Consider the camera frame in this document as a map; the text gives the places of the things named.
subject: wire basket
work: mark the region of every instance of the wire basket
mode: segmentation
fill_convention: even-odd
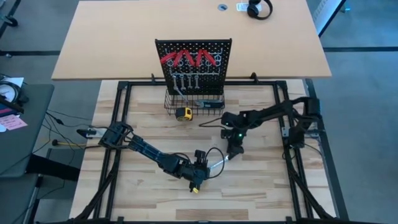
[[[219,116],[223,113],[225,108],[224,93],[222,95],[184,95],[188,100],[186,102],[180,95],[171,95],[166,90],[164,98],[164,108],[167,110],[169,115],[175,114],[176,109],[188,107],[191,108],[192,113],[195,115],[212,115]],[[196,105],[195,100],[221,100],[221,108],[201,108]]]

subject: tape measure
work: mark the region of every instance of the tape measure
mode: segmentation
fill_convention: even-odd
[[[191,121],[192,110],[191,108],[177,108],[175,110],[175,118],[177,121]]]

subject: sticky note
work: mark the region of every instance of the sticky note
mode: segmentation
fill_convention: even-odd
[[[27,124],[15,115],[8,115],[0,118],[0,124],[8,130],[14,130],[27,126]]]

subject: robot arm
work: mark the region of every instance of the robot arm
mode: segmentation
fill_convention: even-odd
[[[293,107],[303,103],[303,114],[299,114]],[[296,126],[290,127],[288,143],[293,147],[303,147],[304,134],[311,124],[321,118],[320,103],[317,98],[300,97],[296,100],[285,100],[280,104],[256,111],[241,111],[238,115],[225,112],[221,117],[221,124],[232,129],[221,130],[221,138],[228,140],[228,159],[243,153],[243,138],[248,129],[259,127],[263,122],[288,116],[296,119]]]
[[[99,145],[109,149],[131,149],[139,152],[152,161],[156,162],[166,174],[172,175],[178,179],[182,177],[190,181],[190,191],[198,193],[200,185],[204,180],[209,178],[210,169],[207,168],[206,153],[204,151],[196,150],[195,163],[191,163],[189,158],[184,158],[176,154],[167,154],[159,151],[154,146],[146,143],[141,137],[133,135],[129,138],[127,146],[117,146],[118,143],[124,139],[129,133],[132,133],[130,125],[122,122],[113,123],[105,132]]]

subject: headphones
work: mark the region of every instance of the headphones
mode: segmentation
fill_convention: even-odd
[[[255,18],[255,19],[258,19],[258,20],[264,20],[264,19],[267,19],[272,14],[272,10],[274,9],[272,7],[272,3],[270,2],[270,0],[264,0],[264,1],[267,3],[267,5],[269,7],[269,13],[268,13],[267,16],[260,17],[259,16],[259,10],[256,7],[256,5],[258,5],[261,2],[261,0],[249,0],[248,15],[251,18]]]

